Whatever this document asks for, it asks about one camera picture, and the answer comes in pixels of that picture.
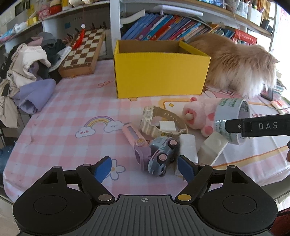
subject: purple book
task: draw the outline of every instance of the purple book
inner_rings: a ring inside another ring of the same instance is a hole
[[[138,37],[136,37],[137,40],[142,40],[144,36],[147,35],[147,33],[150,31],[150,29],[153,27],[153,25],[155,25],[161,18],[162,16],[159,14],[155,15],[156,18],[151,22],[150,25],[148,25],[145,29],[143,29],[143,31],[138,35]]]

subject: rainbow print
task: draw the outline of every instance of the rainbow print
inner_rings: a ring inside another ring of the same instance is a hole
[[[104,123],[107,125],[110,121],[114,121],[111,117],[108,116],[97,116],[92,119],[90,119],[84,127],[93,127],[94,124],[96,123]]]

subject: pink utility knife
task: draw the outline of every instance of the pink utility knife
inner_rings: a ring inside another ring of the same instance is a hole
[[[148,163],[151,159],[151,148],[148,142],[131,123],[125,124],[122,131],[133,147],[142,171],[148,171]]]

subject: yellow box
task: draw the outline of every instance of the yellow box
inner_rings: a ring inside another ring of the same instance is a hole
[[[118,40],[118,98],[202,93],[210,56],[180,41]]]

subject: beige watch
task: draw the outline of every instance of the beige watch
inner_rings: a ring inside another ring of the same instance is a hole
[[[155,125],[151,124],[152,118],[155,116],[160,116],[168,121],[174,121],[175,125],[178,128],[178,131],[173,132],[161,131]],[[140,129],[142,130],[143,133],[150,135],[153,138],[167,136],[177,139],[179,138],[180,134],[188,134],[187,126],[179,116],[177,116],[173,112],[167,111],[165,109],[156,106],[147,106],[144,108]]]

